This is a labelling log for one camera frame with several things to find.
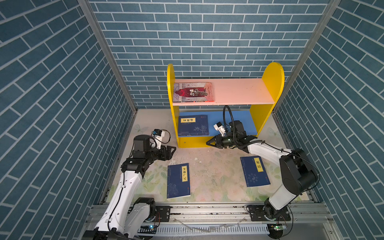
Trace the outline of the Hamlet picture book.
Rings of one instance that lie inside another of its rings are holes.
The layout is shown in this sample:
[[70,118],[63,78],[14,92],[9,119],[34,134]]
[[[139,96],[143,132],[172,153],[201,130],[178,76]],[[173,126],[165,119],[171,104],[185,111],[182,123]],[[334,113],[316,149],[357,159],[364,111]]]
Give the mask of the Hamlet picture book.
[[214,91],[210,82],[175,83],[173,102],[213,102]]

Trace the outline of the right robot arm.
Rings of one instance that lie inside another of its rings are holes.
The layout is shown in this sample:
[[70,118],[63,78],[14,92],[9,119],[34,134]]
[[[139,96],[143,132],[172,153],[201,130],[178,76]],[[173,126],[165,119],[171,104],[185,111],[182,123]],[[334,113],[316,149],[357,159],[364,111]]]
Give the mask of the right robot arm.
[[249,157],[241,157],[247,187],[262,187],[271,183],[263,160],[280,166],[282,184],[262,207],[264,218],[269,221],[280,218],[288,210],[289,203],[309,190],[320,178],[302,149],[278,148],[255,136],[236,140],[233,136],[217,135],[208,140],[206,145],[217,149],[237,148],[250,154]]

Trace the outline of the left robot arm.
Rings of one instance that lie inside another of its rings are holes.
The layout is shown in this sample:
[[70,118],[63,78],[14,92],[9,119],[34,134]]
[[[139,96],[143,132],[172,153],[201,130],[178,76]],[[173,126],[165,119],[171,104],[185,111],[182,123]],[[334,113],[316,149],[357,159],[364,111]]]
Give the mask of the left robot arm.
[[134,137],[131,153],[121,165],[117,189],[94,230],[85,231],[83,240],[135,240],[145,221],[154,222],[154,230],[160,225],[154,198],[133,198],[150,165],[172,159],[176,147],[163,141],[168,133],[155,129],[150,135]]

